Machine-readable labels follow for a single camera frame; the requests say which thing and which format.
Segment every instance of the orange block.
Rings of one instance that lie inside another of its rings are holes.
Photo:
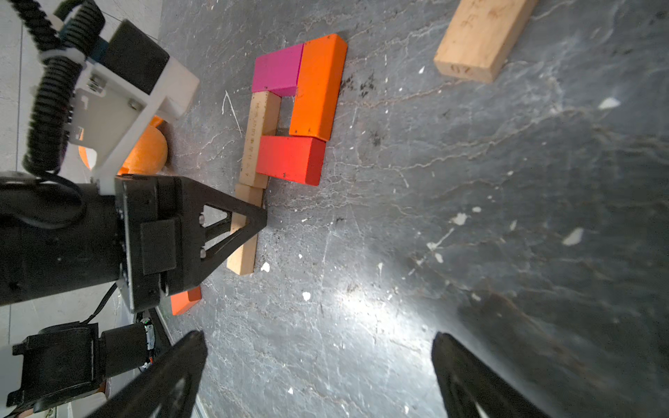
[[[197,286],[187,292],[172,295],[170,299],[172,300],[172,315],[182,315],[202,299],[202,291],[200,286]]]
[[[304,44],[291,135],[330,140],[348,47],[337,34]]]

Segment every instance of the orange object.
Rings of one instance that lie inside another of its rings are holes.
[[[154,128],[159,127],[162,125],[164,120],[158,116],[153,116],[153,119],[151,119],[151,123],[149,125],[153,126]]]
[[[167,141],[165,135],[155,128],[154,124],[160,125],[163,120],[155,116],[151,124],[147,126],[142,136],[126,158],[123,167],[118,174],[157,174],[165,166],[167,161]],[[84,164],[90,169],[95,161],[89,161],[89,148],[79,147],[79,156]]]
[[[337,34],[304,44],[291,135],[330,140],[347,49]]]
[[[183,315],[202,299],[202,291],[200,286],[197,286],[187,292],[172,295],[170,299],[172,301],[172,315]]]

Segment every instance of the bolt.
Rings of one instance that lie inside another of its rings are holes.
[[[144,106],[142,106],[142,104],[135,99],[128,100],[128,106],[135,110],[142,110],[144,108]]]
[[[104,80],[104,78],[101,78],[99,76],[92,76],[88,80],[88,83],[86,85],[89,87],[89,89],[93,90],[94,92],[102,93],[105,85],[107,85],[107,82]]]

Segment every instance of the pink block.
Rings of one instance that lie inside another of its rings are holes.
[[[256,58],[251,91],[269,90],[279,97],[295,96],[303,47],[301,43]]]

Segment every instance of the black coiled cable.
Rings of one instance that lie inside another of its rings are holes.
[[[10,2],[23,20],[40,52],[76,48],[88,57],[105,24],[104,16],[95,2],[85,0],[81,2],[81,7],[67,22],[61,37],[58,38],[51,22],[37,1],[10,0]],[[83,67],[78,62],[64,56],[48,58],[44,64],[44,75],[39,84],[30,117],[23,168],[43,181],[53,181],[73,189],[81,198],[82,193],[79,187],[57,176],[57,173],[63,163],[70,135],[66,130],[66,126],[71,121],[70,99]],[[77,216],[70,223],[79,220],[85,210],[86,205],[82,200]],[[52,225],[52,227],[63,226],[67,225]]]

